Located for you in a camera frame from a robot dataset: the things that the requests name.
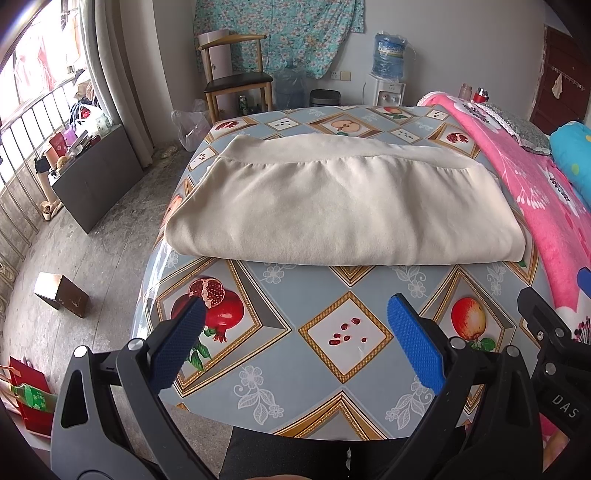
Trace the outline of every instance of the blue pillow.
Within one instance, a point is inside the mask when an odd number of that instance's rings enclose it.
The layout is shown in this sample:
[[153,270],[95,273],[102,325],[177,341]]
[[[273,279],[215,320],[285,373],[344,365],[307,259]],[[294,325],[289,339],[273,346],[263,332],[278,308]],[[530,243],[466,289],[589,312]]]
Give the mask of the blue pillow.
[[556,166],[591,205],[591,129],[569,122],[550,135]]

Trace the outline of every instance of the black chair seat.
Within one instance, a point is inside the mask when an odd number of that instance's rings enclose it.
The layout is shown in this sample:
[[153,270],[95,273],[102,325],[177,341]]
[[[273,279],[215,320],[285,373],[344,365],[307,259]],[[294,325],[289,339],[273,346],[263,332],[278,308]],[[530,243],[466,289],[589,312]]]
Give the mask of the black chair seat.
[[254,85],[256,83],[272,82],[273,77],[264,72],[247,72],[222,77],[209,82],[205,86],[205,93],[219,92],[234,87],[244,87],[246,85]]

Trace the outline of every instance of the folded beige cloth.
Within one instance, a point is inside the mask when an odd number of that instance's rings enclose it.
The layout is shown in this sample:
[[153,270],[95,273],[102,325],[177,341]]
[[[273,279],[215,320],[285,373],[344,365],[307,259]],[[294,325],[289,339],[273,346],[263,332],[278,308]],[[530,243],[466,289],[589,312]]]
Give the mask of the folded beige cloth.
[[439,147],[238,135],[168,220],[180,254],[301,265],[519,261],[525,239],[483,165]]

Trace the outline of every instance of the white wall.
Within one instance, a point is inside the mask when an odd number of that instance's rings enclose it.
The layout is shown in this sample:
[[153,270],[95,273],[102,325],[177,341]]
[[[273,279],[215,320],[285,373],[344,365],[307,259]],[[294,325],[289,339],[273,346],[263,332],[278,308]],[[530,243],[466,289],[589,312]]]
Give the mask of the white wall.
[[570,35],[570,32],[564,26],[564,24],[562,23],[562,20],[558,18],[558,15],[556,15],[556,12],[554,12],[554,10],[552,10],[551,6],[549,6],[548,4],[545,3],[544,10],[545,10],[546,25],[549,25],[549,26],[555,28],[556,30],[560,30],[562,33],[566,33],[567,35]]
[[196,0],[153,0],[158,45],[173,108],[188,111],[203,97],[193,41]]
[[309,88],[339,90],[342,103],[362,101],[373,63],[374,35],[407,37],[408,85],[404,103],[443,90],[457,95],[463,82],[491,94],[491,101],[526,116],[540,70],[544,42],[543,0],[365,0],[366,33],[350,34],[332,70],[349,70],[351,82],[310,80]]
[[585,117],[585,125],[591,128],[591,99],[589,99],[589,106],[587,107],[587,117]]
[[176,138],[173,104],[164,74],[151,0],[121,0],[121,23],[129,68],[155,145]]

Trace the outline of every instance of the pink blanket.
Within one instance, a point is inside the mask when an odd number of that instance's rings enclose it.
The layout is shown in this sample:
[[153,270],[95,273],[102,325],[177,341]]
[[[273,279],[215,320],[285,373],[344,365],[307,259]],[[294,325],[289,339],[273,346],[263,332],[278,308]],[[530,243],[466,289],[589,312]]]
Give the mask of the pink blanket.
[[591,264],[591,215],[550,157],[526,152],[476,104],[441,92],[419,105],[443,105],[470,134],[521,207],[538,246],[556,312],[574,330],[591,316],[577,272]]

